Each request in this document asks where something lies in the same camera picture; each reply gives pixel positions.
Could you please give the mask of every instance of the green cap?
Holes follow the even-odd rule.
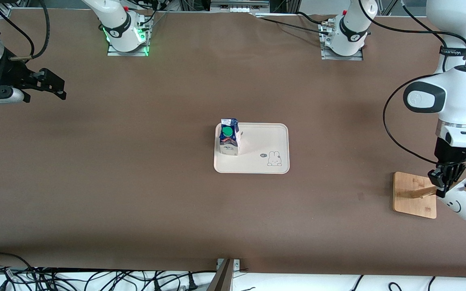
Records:
[[[232,136],[233,135],[233,129],[231,127],[223,127],[222,128],[222,133],[225,136]]]

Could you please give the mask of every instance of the table surface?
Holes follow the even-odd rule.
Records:
[[[314,33],[169,13],[149,57],[107,57],[92,11],[50,17],[48,50],[28,66],[64,78],[68,95],[0,105],[0,251],[36,266],[198,270],[234,257],[254,272],[466,276],[466,221],[442,203],[437,219],[392,210],[392,173],[432,166],[392,143],[381,111],[434,71],[433,36],[372,26],[364,61],[323,61]],[[40,10],[11,19],[42,45]],[[8,24],[0,31],[28,53]],[[433,157],[435,114],[410,112],[399,94],[388,116],[398,140]],[[290,171],[215,172],[214,128],[228,117],[285,124]]]

